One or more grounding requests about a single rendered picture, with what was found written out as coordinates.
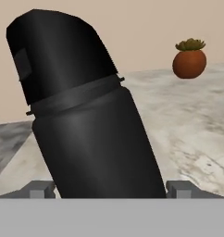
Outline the plant in round terracotta pot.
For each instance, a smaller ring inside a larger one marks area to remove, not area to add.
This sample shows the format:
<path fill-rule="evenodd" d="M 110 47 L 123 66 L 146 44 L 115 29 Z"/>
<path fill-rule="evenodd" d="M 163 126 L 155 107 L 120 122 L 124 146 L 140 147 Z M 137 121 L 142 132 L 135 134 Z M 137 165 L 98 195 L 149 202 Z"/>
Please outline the plant in round terracotta pot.
<path fill-rule="evenodd" d="M 172 62 L 174 74 L 180 79 L 194 79 L 200 76 L 206 67 L 206 55 L 202 51 L 205 42 L 190 38 L 175 44 L 179 51 Z"/>

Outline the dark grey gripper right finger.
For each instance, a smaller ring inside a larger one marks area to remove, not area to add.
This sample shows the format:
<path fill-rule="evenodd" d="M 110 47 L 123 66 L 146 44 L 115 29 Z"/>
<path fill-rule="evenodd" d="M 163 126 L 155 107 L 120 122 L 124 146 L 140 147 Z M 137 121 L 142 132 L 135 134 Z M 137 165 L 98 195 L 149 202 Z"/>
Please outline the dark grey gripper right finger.
<path fill-rule="evenodd" d="M 167 198 L 175 199 L 208 199 L 222 198 L 224 196 L 199 189 L 190 181 L 167 181 Z"/>

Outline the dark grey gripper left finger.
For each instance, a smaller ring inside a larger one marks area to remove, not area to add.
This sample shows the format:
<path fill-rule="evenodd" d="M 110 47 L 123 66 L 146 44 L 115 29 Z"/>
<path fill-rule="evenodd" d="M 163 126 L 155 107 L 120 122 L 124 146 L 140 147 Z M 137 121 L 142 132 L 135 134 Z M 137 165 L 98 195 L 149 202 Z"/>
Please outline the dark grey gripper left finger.
<path fill-rule="evenodd" d="M 30 181 L 20 190 L 0 195 L 0 198 L 17 199 L 17 198 L 30 198 L 30 199 L 45 199 L 55 198 L 56 185 L 53 181 Z"/>

